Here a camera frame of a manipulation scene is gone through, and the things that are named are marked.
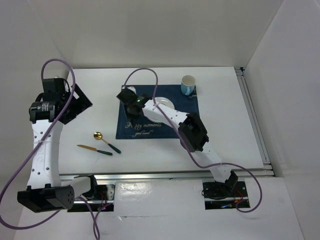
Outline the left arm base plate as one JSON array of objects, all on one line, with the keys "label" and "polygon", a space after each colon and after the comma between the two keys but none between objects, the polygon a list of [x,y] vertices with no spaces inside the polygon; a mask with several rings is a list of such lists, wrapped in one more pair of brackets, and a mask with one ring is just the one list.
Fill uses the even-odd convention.
[{"label": "left arm base plate", "polygon": [[[86,197],[91,210],[94,213],[97,212],[113,212],[114,211],[114,200],[115,200],[116,185],[114,183],[99,184],[96,186],[96,193],[91,197]],[[87,205],[77,200],[68,213],[85,213],[89,212]]]}]

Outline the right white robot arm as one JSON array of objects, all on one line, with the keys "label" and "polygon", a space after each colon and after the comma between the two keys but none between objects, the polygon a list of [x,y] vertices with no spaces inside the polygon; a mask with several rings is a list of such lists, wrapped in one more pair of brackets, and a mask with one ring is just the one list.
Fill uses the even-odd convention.
[{"label": "right white robot arm", "polygon": [[171,127],[193,163],[200,169],[210,170],[218,182],[220,194],[230,196],[235,191],[238,176],[223,163],[212,147],[208,131],[198,113],[178,111],[154,96],[137,95],[133,87],[123,87],[116,97],[130,122],[144,117]]}]

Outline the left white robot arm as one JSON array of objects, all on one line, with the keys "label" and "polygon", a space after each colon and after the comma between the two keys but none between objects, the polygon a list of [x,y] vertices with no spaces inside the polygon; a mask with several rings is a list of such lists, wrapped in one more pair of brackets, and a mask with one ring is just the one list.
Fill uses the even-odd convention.
[{"label": "left white robot arm", "polygon": [[75,85],[75,93],[66,111],[57,123],[71,88],[63,78],[42,80],[43,92],[29,108],[33,130],[32,168],[26,190],[19,191],[17,201],[34,213],[69,210],[79,196],[88,200],[97,197],[99,187],[93,175],[75,177],[70,183],[62,183],[59,173],[59,146],[63,126],[92,106],[90,100]]}]

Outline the gold spoon green handle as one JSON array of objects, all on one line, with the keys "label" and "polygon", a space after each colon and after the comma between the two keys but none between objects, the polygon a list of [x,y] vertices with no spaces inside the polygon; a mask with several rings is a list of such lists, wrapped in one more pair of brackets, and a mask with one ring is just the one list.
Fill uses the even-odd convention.
[{"label": "gold spoon green handle", "polygon": [[93,137],[95,140],[99,140],[99,141],[103,141],[104,143],[106,143],[111,149],[113,149],[116,153],[121,154],[122,152],[115,147],[114,145],[112,145],[111,143],[109,143],[108,141],[106,141],[103,137],[103,134],[101,132],[94,132],[93,133]]}]

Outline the white and blue mug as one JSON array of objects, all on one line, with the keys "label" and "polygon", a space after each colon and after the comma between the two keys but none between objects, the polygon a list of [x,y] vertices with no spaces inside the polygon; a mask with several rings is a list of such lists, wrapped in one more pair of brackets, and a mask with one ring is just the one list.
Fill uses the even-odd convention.
[{"label": "white and blue mug", "polygon": [[185,96],[189,96],[195,89],[196,79],[191,75],[185,75],[181,79],[180,89]]}]

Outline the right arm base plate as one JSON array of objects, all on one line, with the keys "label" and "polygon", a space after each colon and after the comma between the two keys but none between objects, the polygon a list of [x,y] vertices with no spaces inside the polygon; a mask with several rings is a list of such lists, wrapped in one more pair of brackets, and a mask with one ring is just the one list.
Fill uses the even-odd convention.
[{"label": "right arm base plate", "polygon": [[231,192],[224,189],[222,183],[215,181],[205,181],[202,183],[202,187],[201,195],[204,197],[206,210],[235,209],[236,204],[239,209],[251,207],[246,184],[243,180],[238,181]]}]

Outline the gold knife green handle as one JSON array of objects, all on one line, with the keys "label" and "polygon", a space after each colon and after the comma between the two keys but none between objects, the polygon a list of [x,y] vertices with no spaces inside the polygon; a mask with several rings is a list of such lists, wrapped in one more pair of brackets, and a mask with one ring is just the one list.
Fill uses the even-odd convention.
[{"label": "gold knife green handle", "polygon": [[97,148],[91,147],[91,146],[87,146],[87,145],[83,145],[83,144],[77,144],[77,147],[83,148],[83,149],[87,149],[87,150],[91,150],[100,154],[104,154],[107,156],[112,156],[113,153],[112,152],[108,152],[108,151],[103,151],[103,150],[99,150]]}]

